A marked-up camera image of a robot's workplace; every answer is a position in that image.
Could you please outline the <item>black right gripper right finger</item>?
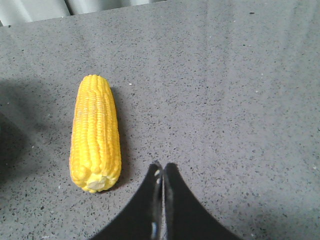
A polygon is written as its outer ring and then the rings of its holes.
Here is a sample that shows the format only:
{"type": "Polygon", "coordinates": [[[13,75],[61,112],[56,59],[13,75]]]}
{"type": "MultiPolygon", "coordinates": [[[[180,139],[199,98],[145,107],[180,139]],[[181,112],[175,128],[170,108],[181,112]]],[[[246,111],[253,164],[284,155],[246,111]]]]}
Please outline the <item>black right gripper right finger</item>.
{"type": "Polygon", "coordinates": [[[164,173],[165,219],[168,240],[238,240],[201,205],[183,180],[176,164],[164,173]]]}

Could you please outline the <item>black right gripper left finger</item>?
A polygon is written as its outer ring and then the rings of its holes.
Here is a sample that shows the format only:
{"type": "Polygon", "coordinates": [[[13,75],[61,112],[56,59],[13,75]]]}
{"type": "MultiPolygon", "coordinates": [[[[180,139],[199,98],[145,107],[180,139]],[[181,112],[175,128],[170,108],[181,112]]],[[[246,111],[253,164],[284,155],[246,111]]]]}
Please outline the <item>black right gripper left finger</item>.
{"type": "Polygon", "coordinates": [[[125,208],[93,240],[158,240],[162,224],[163,168],[149,165],[140,187],[125,208]]]}

